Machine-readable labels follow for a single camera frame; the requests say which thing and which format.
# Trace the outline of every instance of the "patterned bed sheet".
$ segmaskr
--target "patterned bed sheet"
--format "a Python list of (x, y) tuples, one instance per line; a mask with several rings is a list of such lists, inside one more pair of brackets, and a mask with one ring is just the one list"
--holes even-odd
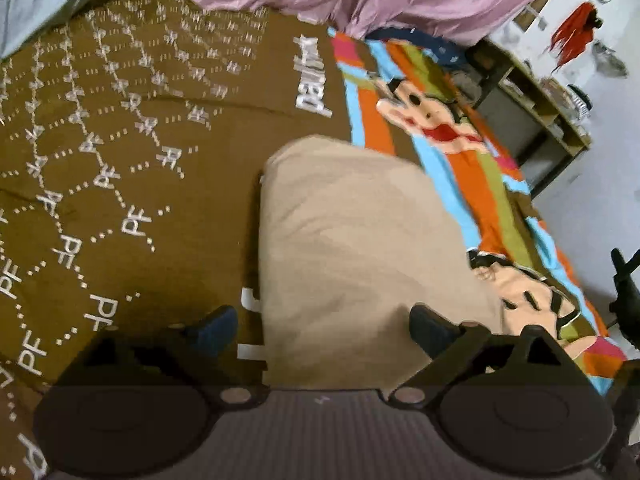
[(105, 326), (144, 334), (232, 304), (238, 342), (220, 364), (260, 381), (260, 172), (312, 134), (424, 168), (470, 254), (533, 269), (578, 307), (561, 336), (596, 336), (578, 364), (605, 391), (624, 356), (516, 165), (456, 97), (410, 44), (189, 0), (114, 0), (4, 60), (0, 474), (45, 475), (33, 410)]

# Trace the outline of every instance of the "bed sheet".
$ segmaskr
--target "bed sheet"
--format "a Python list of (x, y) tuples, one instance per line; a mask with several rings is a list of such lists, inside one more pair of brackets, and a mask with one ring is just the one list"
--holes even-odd
[(410, 45), (189, 0), (115, 0), (5, 60), (0, 473), (44, 476), (33, 409), (110, 324), (145, 334), (232, 304), (238, 338), (220, 365), (260, 381), (260, 173), (283, 145), (313, 134), (424, 168), (468, 249), (537, 270), (580, 307), (562, 335), (600, 336), (579, 359), (606, 387), (623, 356), (513, 161), (454, 97)]

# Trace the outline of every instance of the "beige cloth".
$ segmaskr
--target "beige cloth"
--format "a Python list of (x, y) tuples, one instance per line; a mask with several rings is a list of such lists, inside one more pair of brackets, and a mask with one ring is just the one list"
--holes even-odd
[(503, 332), (433, 183), (398, 158), (324, 137), (284, 147), (266, 165), (259, 253), (272, 386), (399, 386), (430, 362), (408, 331), (419, 301)]

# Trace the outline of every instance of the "red cloth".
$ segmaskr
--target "red cloth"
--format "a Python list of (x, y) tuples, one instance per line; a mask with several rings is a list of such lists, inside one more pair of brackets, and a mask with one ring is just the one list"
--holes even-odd
[(560, 47), (556, 70), (580, 56), (593, 41), (593, 26), (587, 25), (587, 19), (594, 10), (596, 8), (591, 2), (581, 4), (551, 37), (551, 49)]

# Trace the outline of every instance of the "ribbed gray surface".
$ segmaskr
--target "ribbed gray surface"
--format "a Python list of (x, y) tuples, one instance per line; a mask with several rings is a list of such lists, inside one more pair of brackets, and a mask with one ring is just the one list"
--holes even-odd
[[(54, 474), (52, 480), (75, 477)], [(502, 480), (453, 452), (429, 419), (375, 392), (272, 392), (228, 413), (183, 462), (148, 480)], [(593, 471), (566, 480), (601, 480)]]

